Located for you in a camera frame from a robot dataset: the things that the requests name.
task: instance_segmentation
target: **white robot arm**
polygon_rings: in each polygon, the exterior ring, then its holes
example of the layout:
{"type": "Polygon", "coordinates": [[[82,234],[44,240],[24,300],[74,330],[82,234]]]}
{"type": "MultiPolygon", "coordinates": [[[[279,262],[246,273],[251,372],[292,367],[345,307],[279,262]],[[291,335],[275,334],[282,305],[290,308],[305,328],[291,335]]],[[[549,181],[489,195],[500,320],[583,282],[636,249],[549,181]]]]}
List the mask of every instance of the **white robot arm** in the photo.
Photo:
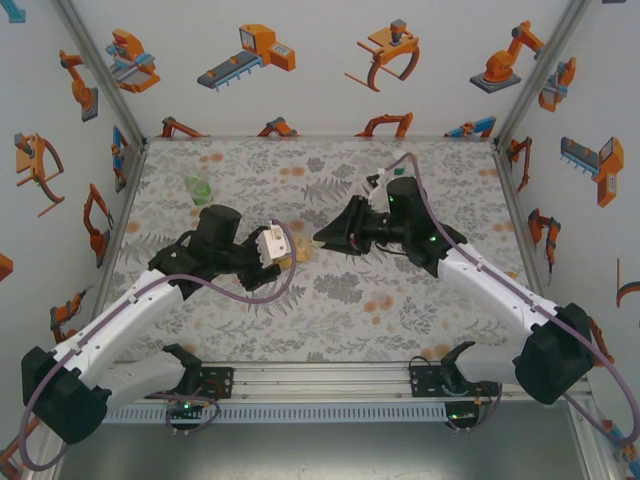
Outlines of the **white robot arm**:
{"type": "MultiPolygon", "coordinates": [[[[440,373],[448,391],[464,392],[470,383],[482,381],[510,383],[551,404],[593,367],[593,354],[544,315],[554,312],[554,320],[591,341],[588,317],[580,307],[561,308],[529,291],[488,263],[463,235],[444,225],[446,238],[432,221],[415,177],[389,181],[379,174],[379,179],[386,184],[385,199],[376,188],[368,199],[352,197],[313,239],[322,248],[347,255],[366,255],[372,243],[400,244],[411,263],[474,297],[511,331],[513,343],[508,346],[464,342],[447,354],[440,373]],[[386,208],[375,211],[374,205],[388,205],[389,213],[386,208]]],[[[369,183],[376,187],[375,176],[372,180],[369,183]]]]}
{"type": "MultiPolygon", "coordinates": [[[[193,394],[201,383],[202,362],[179,345],[169,345],[140,362],[114,363],[146,328],[187,300],[202,283],[235,273],[241,285],[253,291],[280,275],[275,260],[295,255],[288,234],[272,223],[235,244],[240,219],[231,208],[204,209],[197,229],[158,252],[149,270],[100,316],[51,352],[39,347],[28,352],[22,359],[25,405],[45,376],[57,368],[35,400],[33,412],[73,444],[91,434],[107,413],[135,400],[166,391],[193,394]],[[176,278],[180,275],[192,280],[176,278]]],[[[290,272],[281,291],[291,276],[290,272]]]]}

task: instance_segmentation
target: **orange robot arm sticker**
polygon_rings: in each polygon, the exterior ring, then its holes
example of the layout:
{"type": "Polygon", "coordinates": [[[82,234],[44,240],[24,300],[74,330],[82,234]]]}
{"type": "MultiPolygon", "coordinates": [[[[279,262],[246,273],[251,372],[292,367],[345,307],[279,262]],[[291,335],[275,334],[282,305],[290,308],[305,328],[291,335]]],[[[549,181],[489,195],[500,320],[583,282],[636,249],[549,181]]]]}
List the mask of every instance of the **orange robot arm sticker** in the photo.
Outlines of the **orange robot arm sticker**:
{"type": "Polygon", "coordinates": [[[360,80],[351,73],[345,73],[345,76],[351,80],[358,82],[365,87],[370,88],[374,92],[379,92],[380,89],[376,87],[376,75],[379,70],[386,72],[398,80],[405,81],[411,72],[416,68],[418,59],[420,58],[420,47],[418,42],[420,39],[413,33],[407,30],[407,24],[403,20],[396,20],[392,22],[389,27],[378,30],[367,37],[370,42],[375,43],[378,48],[371,47],[365,43],[357,42],[358,46],[364,48],[367,52],[371,53],[372,58],[370,60],[371,67],[367,74],[367,81],[360,80]],[[394,58],[408,54],[410,55],[409,63],[401,73],[394,72],[390,68],[385,67],[394,58]]]}
{"type": "Polygon", "coordinates": [[[13,260],[0,253],[0,282],[13,273],[13,260]]]}
{"type": "Polygon", "coordinates": [[[625,283],[620,286],[620,259],[617,259],[617,274],[616,274],[616,306],[620,308],[620,302],[622,297],[629,293],[640,292],[640,281],[625,283]]]}

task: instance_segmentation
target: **black mount bracket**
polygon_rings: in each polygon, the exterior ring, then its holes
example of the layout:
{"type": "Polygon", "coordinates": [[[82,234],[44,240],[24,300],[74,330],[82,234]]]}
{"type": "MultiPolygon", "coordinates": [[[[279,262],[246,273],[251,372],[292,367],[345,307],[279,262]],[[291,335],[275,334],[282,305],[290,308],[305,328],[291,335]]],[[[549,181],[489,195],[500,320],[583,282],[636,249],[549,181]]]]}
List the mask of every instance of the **black mount bracket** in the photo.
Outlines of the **black mount bracket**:
{"type": "Polygon", "coordinates": [[[214,400],[231,398],[233,393],[233,373],[231,367],[203,367],[201,390],[198,396],[214,400]]]}
{"type": "Polygon", "coordinates": [[[469,383],[458,385],[456,391],[447,388],[446,382],[442,377],[442,367],[440,365],[412,365],[409,369],[411,396],[413,398],[455,398],[460,397],[468,399],[481,396],[496,397],[500,391],[497,383],[482,382],[482,386],[477,383],[469,383]]]}

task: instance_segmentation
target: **patterned table surface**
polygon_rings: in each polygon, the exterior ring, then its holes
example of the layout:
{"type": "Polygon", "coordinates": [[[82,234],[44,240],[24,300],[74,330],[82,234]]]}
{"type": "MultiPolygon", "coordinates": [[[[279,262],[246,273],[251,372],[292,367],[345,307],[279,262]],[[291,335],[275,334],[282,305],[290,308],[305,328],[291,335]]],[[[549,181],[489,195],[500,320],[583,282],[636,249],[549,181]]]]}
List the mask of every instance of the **patterned table surface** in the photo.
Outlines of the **patterned table surface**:
{"type": "MultiPolygon", "coordinates": [[[[495,169],[491,145],[466,142],[156,141],[128,219],[107,302],[116,300],[149,259],[197,224],[200,209],[183,175],[209,175],[215,203],[243,215],[237,240],[268,219],[312,235],[360,193],[366,175],[396,148],[420,159],[422,178],[441,221],[467,236],[504,271],[526,282],[495,169]]],[[[243,293],[235,276],[215,280],[243,293]]],[[[265,296],[282,282],[254,292],[265,296]]],[[[314,250],[277,301],[236,303],[208,289],[159,318],[123,360],[140,360],[178,342],[205,361],[406,361],[439,358],[465,340],[508,342],[507,331],[471,299],[432,279],[404,257],[372,249],[366,257],[314,250]]]]}

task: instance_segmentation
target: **purple cable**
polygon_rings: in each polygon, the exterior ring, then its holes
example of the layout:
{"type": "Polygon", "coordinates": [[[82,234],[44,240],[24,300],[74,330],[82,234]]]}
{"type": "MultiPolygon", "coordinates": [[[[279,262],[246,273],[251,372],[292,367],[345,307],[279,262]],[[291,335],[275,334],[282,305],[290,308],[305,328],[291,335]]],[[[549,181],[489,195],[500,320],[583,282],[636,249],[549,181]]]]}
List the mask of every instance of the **purple cable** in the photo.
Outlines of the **purple cable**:
{"type": "MultiPolygon", "coordinates": [[[[498,283],[502,284],[505,288],[513,292],[516,296],[518,296],[523,302],[529,305],[532,309],[534,309],[535,311],[543,315],[545,318],[547,318],[549,321],[551,321],[553,324],[560,327],[566,333],[574,337],[582,345],[584,345],[584,347],[586,347],[587,350],[589,350],[598,360],[600,360],[603,363],[603,365],[607,368],[607,370],[609,370],[609,372],[611,373],[615,381],[618,383],[618,385],[620,386],[620,389],[622,390],[622,393],[624,394],[625,398],[629,402],[629,407],[631,408],[631,414],[633,416],[633,429],[631,430],[631,433],[627,437],[618,438],[612,433],[608,432],[604,428],[604,426],[602,426],[598,420],[596,420],[592,415],[590,415],[589,412],[587,412],[584,408],[582,408],[582,406],[571,395],[569,395],[568,393],[564,393],[563,394],[564,398],[566,398],[567,401],[571,405],[573,405],[573,407],[576,410],[578,410],[578,412],[580,412],[580,414],[584,418],[586,418],[587,421],[591,425],[593,425],[593,427],[596,430],[598,430],[600,433],[602,433],[605,437],[607,437],[612,442],[618,445],[629,445],[635,442],[638,439],[638,437],[640,437],[640,408],[638,407],[638,402],[636,401],[633,395],[633,392],[631,391],[631,388],[629,387],[627,382],[624,380],[624,378],[622,378],[622,375],[620,374],[620,372],[611,364],[611,362],[609,362],[607,357],[605,357],[604,354],[600,352],[598,348],[596,348],[590,341],[588,341],[585,337],[583,337],[579,332],[577,332],[573,328],[569,327],[568,325],[558,320],[555,314],[548,312],[547,310],[540,307],[539,305],[535,305],[534,301],[531,300],[528,295],[522,293],[517,287],[511,285],[509,282],[504,280],[500,275],[498,275],[498,273],[493,271],[491,268],[488,268],[486,265],[483,265],[480,261],[474,258],[473,255],[470,255],[469,253],[465,252],[453,240],[453,238],[451,238],[451,236],[446,232],[446,230],[444,229],[444,227],[436,217],[433,209],[431,208],[431,204],[429,203],[429,200],[427,198],[427,193],[424,189],[424,185],[422,184],[422,179],[420,177],[420,169],[418,168],[418,161],[416,159],[416,156],[411,152],[407,152],[400,158],[400,160],[397,160],[396,162],[391,164],[391,166],[388,167],[387,170],[390,170],[391,168],[400,164],[402,161],[404,161],[407,158],[411,163],[413,163],[413,170],[415,172],[416,182],[418,183],[418,191],[420,192],[420,197],[422,198],[422,202],[424,203],[424,206],[427,209],[427,213],[429,214],[431,221],[436,226],[436,229],[442,235],[442,237],[451,245],[451,247],[453,247],[458,253],[460,253],[460,255],[462,255],[465,259],[467,259],[469,263],[471,263],[472,265],[475,265],[477,268],[480,268],[482,271],[486,272],[490,277],[492,277],[498,283]]],[[[476,425],[474,428],[480,427],[482,423],[484,422],[481,422],[480,424],[476,425]]]]}
{"type": "Polygon", "coordinates": [[[31,460],[29,457],[29,452],[27,452],[27,425],[29,424],[29,417],[31,416],[31,412],[33,411],[33,407],[35,406],[38,398],[42,395],[42,391],[45,389],[49,381],[53,378],[53,376],[58,373],[65,363],[67,363],[71,357],[76,354],[75,350],[69,350],[67,354],[60,359],[58,363],[54,365],[54,367],[47,372],[42,381],[38,384],[36,389],[31,394],[31,398],[27,402],[27,406],[24,409],[24,413],[22,414],[22,419],[20,420],[20,430],[18,431],[18,449],[20,450],[20,456],[22,457],[22,461],[24,462],[24,466],[29,470],[33,470],[34,472],[42,472],[44,470],[48,470],[53,467],[56,463],[60,461],[60,459],[67,453],[68,445],[63,444],[62,448],[58,455],[55,456],[53,460],[49,463],[45,463],[44,465],[38,465],[31,460]]]}
{"type": "MultiPolygon", "coordinates": [[[[192,428],[190,430],[185,430],[184,431],[184,435],[185,436],[189,436],[192,435],[196,432],[199,432],[201,430],[204,430],[205,428],[207,428],[209,425],[211,425],[213,423],[213,421],[218,418],[220,416],[220,414],[222,413],[222,410],[220,409],[220,405],[218,404],[218,402],[216,402],[215,400],[212,400],[210,398],[207,397],[201,397],[201,396],[197,396],[197,395],[173,395],[170,393],[155,393],[153,395],[150,395],[153,398],[161,398],[164,400],[178,400],[180,402],[204,402],[204,403],[210,403],[211,405],[213,405],[216,408],[216,412],[211,415],[211,418],[207,419],[206,421],[202,422],[201,424],[199,424],[197,427],[192,428]]],[[[170,430],[174,430],[175,431],[175,427],[171,424],[171,412],[167,409],[167,413],[164,417],[164,424],[167,426],[167,428],[169,428],[170,430]]]]}
{"type": "Polygon", "coordinates": [[[493,406],[491,407],[491,410],[489,410],[489,413],[487,413],[487,415],[482,420],[480,420],[480,423],[478,423],[477,425],[474,425],[473,427],[470,427],[470,428],[460,428],[455,423],[453,423],[450,418],[447,418],[447,423],[451,428],[453,428],[454,432],[458,433],[461,430],[465,430],[467,434],[471,434],[471,432],[476,432],[480,430],[482,427],[484,427],[487,423],[489,423],[489,420],[491,420],[491,417],[493,417],[496,414],[496,411],[498,410],[498,406],[500,405],[500,401],[502,400],[502,384],[500,384],[499,388],[500,389],[498,390],[498,396],[496,396],[496,399],[493,401],[493,406]]]}
{"type": "MultiPolygon", "coordinates": [[[[269,295],[268,297],[264,297],[264,298],[242,297],[242,296],[237,295],[235,293],[229,292],[229,291],[225,290],[222,287],[214,285],[211,282],[207,282],[206,280],[202,280],[201,278],[194,277],[194,276],[191,276],[191,275],[176,274],[176,275],[167,275],[166,277],[162,277],[162,278],[159,278],[158,280],[154,280],[153,282],[149,283],[148,285],[145,285],[140,290],[138,290],[138,292],[134,294],[134,297],[140,298],[140,296],[144,295],[149,290],[151,290],[151,289],[153,289],[153,288],[155,288],[158,285],[161,285],[163,283],[171,282],[173,280],[188,280],[188,281],[191,281],[191,282],[194,282],[194,283],[198,283],[198,284],[200,284],[200,285],[202,285],[204,287],[210,288],[212,290],[215,290],[216,292],[218,292],[218,293],[220,293],[222,295],[225,295],[225,296],[227,296],[227,297],[229,297],[229,298],[231,298],[233,300],[237,300],[238,302],[248,303],[248,304],[251,304],[251,305],[260,305],[260,304],[269,303],[269,302],[275,300],[280,295],[282,295],[284,292],[286,292],[287,289],[289,288],[289,285],[291,285],[291,282],[293,281],[293,276],[295,275],[295,272],[296,272],[298,257],[297,257],[297,254],[296,254],[296,246],[295,246],[295,243],[293,241],[293,236],[291,235],[291,232],[289,232],[289,229],[284,225],[284,223],[280,222],[279,220],[272,220],[272,222],[274,224],[278,225],[280,228],[282,228],[282,231],[284,232],[284,235],[287,237],[287,241],[289,242],[289,246],[291,247],[291,269],[289,270],[289,275],[287,275],[287,279],[284,281],[282,286],[274,294],[269,295]]],[[[106,324],[108,324],[111,320],[113,320],[113,318],[116,315],[118,315],[120,312],[122,312],[130,304],[131,304],[131,302],[129,300],[125,300],[120,305],[118,305],[116,308],[114,308],[94,328],[92,328],[86,335],[84,335],[84,337],[81,340],[78,341],[78,347],[80,347],[80,348],[84,347],[87,344],[87,342],[93,336],[95,336],[102,328],[104,328],[104,326],[106,324]]],[[[22,415],[22,420],[20,422],[20,430],[18,432],[18,439],[19,439],[18,447],[19,447],[20,456],[22,457],[22,461],[24,462],[24,465],[29,470],[33,470],[34,472],[42,472],[44,470],[48,470],[49,468],[53,467],[56,463],[58,463],[60,461],[62,456],[67,451],[68,445],[63,445],[63,447],[60,449],[60,453],[58,453],[58,455],[56,455],[56,457],[53,460],[51,460],[50,462],[48,462],[48,463],[46,463],[44,465],[38,465],[38,464],[33,462],[31,457],[29,457],[29,452],[27,452],[27,435],[26,435],[26,431],[27,431],[27,425],[29,423],[29,416],[33,412],[33,407],[35,406],[36,402],[38,401],[38,398],[42,394],[42,391],[49,384],[49,382],[51,381],[53,376],[56,373],[58,373],[60,371],[60,369],[62,369],[62,367],[64,367],[64,365],[69,361],[69,359],[71,357],[73,357],[76,353],[79,353],[79,352],[76,352],[75,350],[69,350],[69,352],[67,352],[67,354],[64,357],[62,357],[60,359],[60,361],[58,361],[58,363],[56,363],[56,365],[51,370],[49,370],[49,372],[45,375],[45,377],[42,379],[42,381],[38,384],[38,386],[34,390],[33,394],[31,395],[31,398],[29,399],[29,402],[27,403],[27,406],[25,408],[24,414],[22,415]]],[[[169,395],[169,394],[159,393],[159,394],[156,394],[156,395],[169,395]]],[[[173,399],[180,400],[180,396],[170,395],[170,397],[171,397],[172,400],[173,399]]],[[[209,402],[209,403],[215,403],[215,402],[211,402],[211,400],[209,400],[209,399],[207,399],[206,401],[209,402]]],[[[214,415],[212,417],[213,419],[216,419],[219,416],[220,407],[218,406],[217,409],[218,409],[217,410],[218,413],[216,413],[216,415],[214,415]]],[[[206,425],[208,425],[211,422],[209,422],[209,421],[203,422],[203,424],[200,425],[199,427],[204,428],[206,425]]]]}

